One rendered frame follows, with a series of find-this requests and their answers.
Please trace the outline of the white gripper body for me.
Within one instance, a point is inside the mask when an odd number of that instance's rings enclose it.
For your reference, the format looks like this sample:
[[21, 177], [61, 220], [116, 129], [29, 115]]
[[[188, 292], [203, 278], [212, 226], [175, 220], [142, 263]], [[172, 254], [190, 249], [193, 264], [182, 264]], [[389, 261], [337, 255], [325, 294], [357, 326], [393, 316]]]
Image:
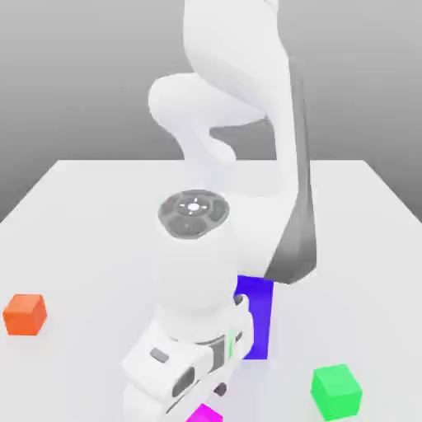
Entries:
[[128, 382], [123, 392], [124, 422], [186, 422], [206, 402], [215, 388], [214, 377], [195, 380], [178, 396], [172, 395], [176, 381], [146, 390]]

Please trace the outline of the small magenta cube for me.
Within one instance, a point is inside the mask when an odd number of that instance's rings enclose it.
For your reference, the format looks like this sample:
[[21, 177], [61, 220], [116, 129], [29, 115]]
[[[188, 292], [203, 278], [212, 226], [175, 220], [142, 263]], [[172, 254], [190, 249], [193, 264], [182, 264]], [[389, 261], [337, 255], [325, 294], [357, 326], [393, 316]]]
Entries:
[[186, 422], [223, 422], [223, 416], [211, 407], [201, 404]]

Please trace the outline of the small orange cube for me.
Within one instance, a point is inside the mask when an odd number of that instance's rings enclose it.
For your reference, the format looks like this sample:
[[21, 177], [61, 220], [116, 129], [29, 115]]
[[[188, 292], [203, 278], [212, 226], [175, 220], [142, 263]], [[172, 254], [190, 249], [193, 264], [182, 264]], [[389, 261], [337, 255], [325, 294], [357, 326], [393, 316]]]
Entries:
[[15, 294], [2, 312], [9, 335], [38, 335], [47, 311], [41, 294]]

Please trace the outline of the small green cube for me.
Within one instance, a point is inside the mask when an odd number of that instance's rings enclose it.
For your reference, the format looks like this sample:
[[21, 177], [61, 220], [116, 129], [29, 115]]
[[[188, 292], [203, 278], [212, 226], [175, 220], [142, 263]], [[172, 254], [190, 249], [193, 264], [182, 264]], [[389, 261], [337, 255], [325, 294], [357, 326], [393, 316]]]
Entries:
[[363, 396], [345, 363], [316, 368], [310, 393], [325, 422], [356, 416]]

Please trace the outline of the large blue box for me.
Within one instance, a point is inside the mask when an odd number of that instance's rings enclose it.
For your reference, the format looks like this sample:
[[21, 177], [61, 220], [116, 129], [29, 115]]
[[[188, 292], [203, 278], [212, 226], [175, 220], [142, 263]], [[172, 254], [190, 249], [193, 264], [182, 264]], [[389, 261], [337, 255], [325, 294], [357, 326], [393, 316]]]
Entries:
[[274, 282], [268, 279], [239, 275], [235, 294], [245, 294], [254, 323], [254, 343], [245, 360], [267, 360]]

